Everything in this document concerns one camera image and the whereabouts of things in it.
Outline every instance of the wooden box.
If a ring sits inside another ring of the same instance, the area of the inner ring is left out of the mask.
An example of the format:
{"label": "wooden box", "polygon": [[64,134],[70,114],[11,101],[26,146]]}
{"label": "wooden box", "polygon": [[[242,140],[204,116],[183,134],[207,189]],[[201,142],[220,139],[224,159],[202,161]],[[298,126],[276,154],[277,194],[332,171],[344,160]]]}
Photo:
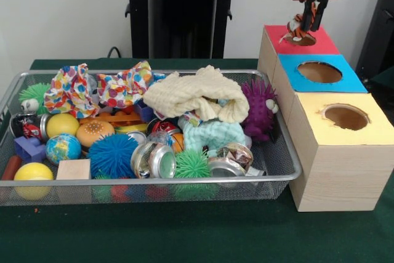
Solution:
{"label": "wooden box", "polygon": [[264,26],[260,47],[258,70],[267,74],[272,82],[279,54],[284,55],[338,55],[339,51],[323,27],[312,32],[316,38],[313,46],[296,46],[281,38],[287,33],[286,26]]}
{"label": "wooden box", "polygon": [[271,84],[286,124],[295,91],[367,93],[342,55],[280,54]]}
{"label": "wooden box", "polygon": [[288,121],[299,211],[370,211],[394,167],[394,127],[371,94],[296,93]]}

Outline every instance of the cream knit cloth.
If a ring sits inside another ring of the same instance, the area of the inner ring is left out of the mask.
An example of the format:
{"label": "cream knit cloth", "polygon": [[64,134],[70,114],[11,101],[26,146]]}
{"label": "cream knit cloth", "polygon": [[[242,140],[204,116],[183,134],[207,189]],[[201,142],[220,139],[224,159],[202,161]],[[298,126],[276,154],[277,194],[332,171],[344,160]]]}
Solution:
{"label": "cream knit cloth", "polygon": [[[225,99],[221,107],[208,99]],[[201,68],[196,75],[180,77],[178,72],[152,85],[143,95],[149,107],[168,118],[196,110],[196,114],[207,121],[214,118],[226,123],[241,123],[247,117],[249,104],[241,87],[212,66]]]}

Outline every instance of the teal towel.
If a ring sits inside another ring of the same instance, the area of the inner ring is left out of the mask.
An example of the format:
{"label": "teal towel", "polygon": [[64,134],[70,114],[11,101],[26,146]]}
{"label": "teal towel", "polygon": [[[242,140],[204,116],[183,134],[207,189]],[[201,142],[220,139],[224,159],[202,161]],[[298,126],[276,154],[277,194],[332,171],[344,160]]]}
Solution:
{"label": "teal towel", "polygon": [[245,134],[239,123],[210,120],[194,127],[184,117],[180,117],[178,125],[183,130],[185,149],[201,151],[204,146],[208,146],[214,150],[232,142],[246,145]]}

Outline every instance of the green spiky ball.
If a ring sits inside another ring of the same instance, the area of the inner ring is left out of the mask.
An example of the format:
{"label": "green spiky ball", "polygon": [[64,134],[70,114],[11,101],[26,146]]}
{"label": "green spiky ball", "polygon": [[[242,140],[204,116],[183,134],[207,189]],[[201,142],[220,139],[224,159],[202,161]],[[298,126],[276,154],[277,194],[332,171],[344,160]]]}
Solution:
{"label": "green spiky ball", "polygon": [[24,89],[19,94],[19,102],[23,102],[28,99],[36,99],[39,104],[37,111],[38,115],[48,113],[47,108],[44,106],[44,94],[50,89],[48,83],[37,83]]}
{"label": "green spiky ball", "polygon": [[[96,180],[109,180],[110,176],[105,174],[97,175],[94,179]],[[93,188],[93,196],[99,203],[110,203],[112,201],[111,195],[111,185],[98,185],[92,186]]]}
{"label": "green spiky ball", "polygon": [[[177,170],[175,178],[208,178],[208,156],[205,152],[185,150],[175,156]],[[177,184],[174,195],[177,200],[210,200],[216,196],[217,184]]]}

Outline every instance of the metal basket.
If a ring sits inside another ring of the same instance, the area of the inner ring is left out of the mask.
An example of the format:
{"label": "metal basket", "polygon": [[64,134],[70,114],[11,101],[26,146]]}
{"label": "metal basket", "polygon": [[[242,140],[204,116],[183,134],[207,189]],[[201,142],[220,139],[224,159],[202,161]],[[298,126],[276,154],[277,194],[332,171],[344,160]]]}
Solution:
{"label": "metal basket", "polygon": [[[117,71],[92,71],[90,74],[113,74]],[[195,71],[179,71],[181,75]],[[49,83],[56,71],[29,71],[12,81],[0,102],[0,175],[9,158],[15,154],[14,138],[8,129],[10,116],[20,112],[19,92],[36,83]],[[257,76],[267,78],[256,70],[228,70],[222,73],[239,84]],[[253,167],[264,170],[260,177],[223,177],[203,179],[119,179],[119,180],[53,180],[53,181],[0,181],[0,204],[3,206],[95,204],[152,201],[207,201],[207,200],[265,200],[276,199],[290,180],[300,176],[301,166],[297,153],[278,112],[272,141],[254,142]],[[57,167],[46,163],[56,173]],[[47,190],[40,200],[26,200],[15,188],[34,192]]]}

